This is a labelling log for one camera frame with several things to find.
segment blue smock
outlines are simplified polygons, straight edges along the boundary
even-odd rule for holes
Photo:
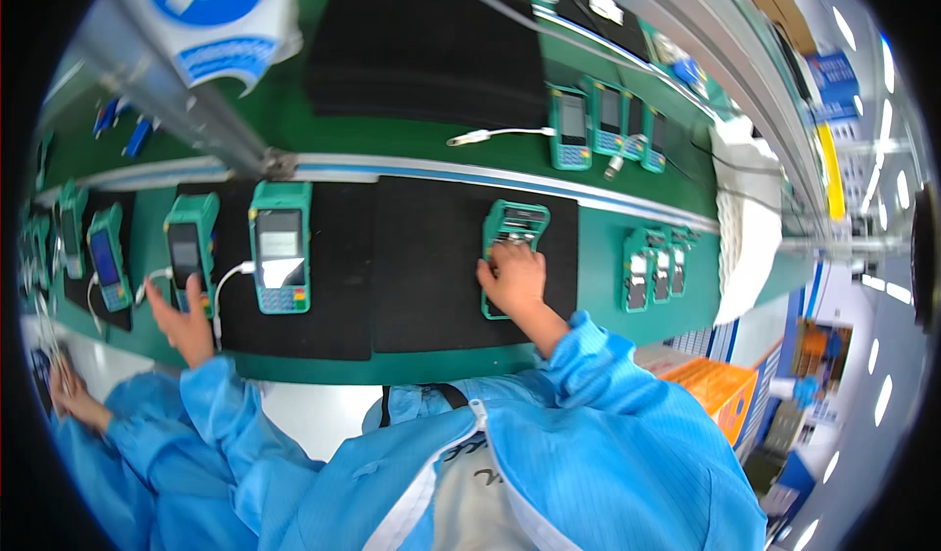
[[[199,437],[179,380],[142,373],[115,387],[104,405],[114,418],[103,438],[54,415],[53,438],[118,548],[258,548],[258,537],[232,510],[229,463]]]
[[[184,371],[182,402],[228,461],[234,510],[264,549],[430,548],[441,454],[480,430],[540,549],[763,548],[767,519],[702,406],[586,313],[570,326],[544,369],[455,381],[467,407],[393,390],[392,425],[326,464],[298,458],[227,357]]]

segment orange crate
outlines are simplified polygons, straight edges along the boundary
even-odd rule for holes
[[[693,394],[735,445],[755,395],[758,371],[698,358],[668,371],[661,379],[675,381]]]

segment hand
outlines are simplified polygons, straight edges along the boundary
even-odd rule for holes
[[[188,314],[182,314],[168,304],[150,279],[144,280],[144,291],[157,327],[167,336],[170,346],[180,352],[190,369],[196,369],[213,358],[213,331],[202,308],[202,285],[198,275],[190,275],[186,280]]]
[[[494,276],[488,262],[479,259],[477,281],[493,305],[513,318],[543,304],[546,257],[541,252],[533,252],[525,243],[497,242],[490,258],[499,276]]]
[[[528,244],[496,243],[491,258],[500,275],[494,276],[490,264],[480,259],[477,261],[480,286],[493,305],[533,341],[544,359],[552,357],[556,345],[569,333],[569,324],[542,299],[546,257],[533,252]]]
[[[114,415],[88,394],[85,380],[72,370],[69,362],[65,358],[60,361],[61,365],[53,365],[49,374],[49,391],[56,415],[59,418],[72,416],[99,434],[104,434]]]

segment floor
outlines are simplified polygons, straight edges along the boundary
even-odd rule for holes
[[[23,317],[25,344],[43,344],[35,316]],[[153,360],[115,349],[57,325],[55,334],[69,348],[88,393],[101,401],[122,380],[153,369]],[[382,397],[379,385],[316,385],[259,382],[262,407],[271,420],[295,439],[312,459],[328,461],[340,444],[361,434],[366,411]]]

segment white shirt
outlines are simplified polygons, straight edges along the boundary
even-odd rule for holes
[[[432,551],[535,549],[513,515],[482,432],[444,454],[434,504]]]

